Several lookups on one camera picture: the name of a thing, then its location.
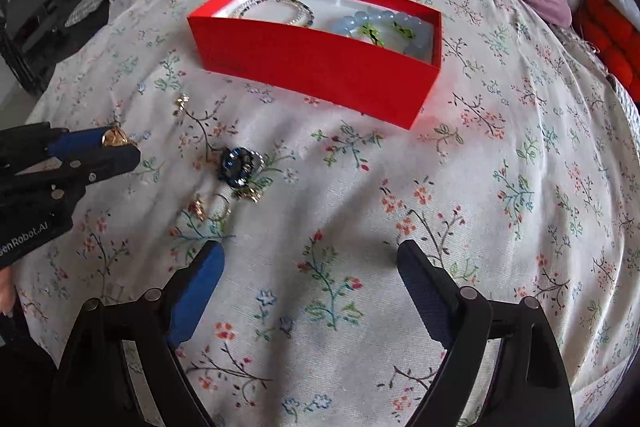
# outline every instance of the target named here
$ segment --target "blue brooch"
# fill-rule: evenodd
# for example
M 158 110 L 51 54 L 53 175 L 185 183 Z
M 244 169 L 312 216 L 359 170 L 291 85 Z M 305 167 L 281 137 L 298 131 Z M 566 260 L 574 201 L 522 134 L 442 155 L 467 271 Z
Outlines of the blue brooch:
M 264 159 L 244 147 L 226 148 L 220 162 L 220 180 L 236 190 L 247 187 L 249 181 L 264 168 Z

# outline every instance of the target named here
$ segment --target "black chair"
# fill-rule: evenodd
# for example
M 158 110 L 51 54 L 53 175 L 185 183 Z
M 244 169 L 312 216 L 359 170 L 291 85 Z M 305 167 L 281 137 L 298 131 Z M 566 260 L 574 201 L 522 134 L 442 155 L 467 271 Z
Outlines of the black chair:
M 22 87 L 34 96 L 47 88 L 55 66 L 73 55 L 106 24 L 109 3 L 69 28 L 81 0 L 0 0 L 0 54 Z

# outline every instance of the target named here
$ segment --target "blue gripper pad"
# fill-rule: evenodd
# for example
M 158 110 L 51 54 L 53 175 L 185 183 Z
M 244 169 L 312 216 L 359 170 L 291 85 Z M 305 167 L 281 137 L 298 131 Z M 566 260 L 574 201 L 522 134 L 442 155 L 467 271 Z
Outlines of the blue gripper pad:
M 57 141 L 47 145 L 47 152 L 59 160 L 72 158 L 78 153 L 102 147 L 102 137 L 111 127 L 99 127 L 84 131 L 66 132 Z
M 188 341 L 193 335 L 225 269 L 225 251 L 219 243 L 207 241 L 190 267 L 197 263 L 198 256 L 202 254 L 206 259 L 191 276 L 187 288 L 171 308 L 167 342 L 173 349 L 177 349 L 181 343 Z
M 453 334 L 450 329 L 452 310 L 441 296 L 438 290 L 439 285 L 429 274 L 425 266 L 428 262 L 415 241 L 404 241 L 398 248 L 398 273 L 414 301 L 420 318 L 430 337 L 440 342 L 444 349 L 450 349 L 453 344 Z

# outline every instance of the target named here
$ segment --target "bed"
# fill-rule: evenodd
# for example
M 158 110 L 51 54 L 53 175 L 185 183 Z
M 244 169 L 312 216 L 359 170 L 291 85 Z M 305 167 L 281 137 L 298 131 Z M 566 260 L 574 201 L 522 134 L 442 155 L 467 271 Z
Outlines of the bed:
M 177 354 L 216 425 L 404 425 L 444 355 L 394 266 L 415 239 L 460 285 L 540 300 L 587 426 L 636 352 L 640 167 L 628 107 L 579 39 L 520 0 L 415 0 L 442 12 L 444 63 L 405 131 L 202 70 L 185 15 L 204 1 L 118 0 L 30 117 L 118 123 L 143 156 L 89 187 L 74 229 L 20 263 L 36 341 L 59 362 L 86 299 L 139 298 L 215 239 L 225 273 Z M 266 168 L 260 201 L 230 199 L 224 217 L 213 150 L 230 145 Z

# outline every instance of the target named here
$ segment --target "silver chain bracelet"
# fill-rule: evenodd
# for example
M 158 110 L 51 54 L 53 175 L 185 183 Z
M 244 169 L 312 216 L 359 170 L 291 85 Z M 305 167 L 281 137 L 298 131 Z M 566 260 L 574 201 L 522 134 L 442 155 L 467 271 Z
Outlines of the silver chain bracelet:
M 303 28 L 311 28 L 312 24 L 314 23 L 314 14 L 311 11 L 311 8 L 306 4 L 304 4 L 303 2 L 300 2 L 299 0 L 248 0 L 246 2 L 243 2 L 238 8 L 233 10 L 233 12 L 229 17 L 231 19 L 242 19 L 244 18 L 244 15 L 251 8 L 258 6 L 258 4 L 262 4 L 263 2 L 267 2 L 267 1 L 283 2 L 286 4 L 290 4 L 296 8 L 298 12 L 297 15 L 293 17 L 293 19 L 283 24 L 287 24 L 289 26 L 301 26 Z M 304 19 L 306 19 L 306 21 L 303 24 L 298 24 Z

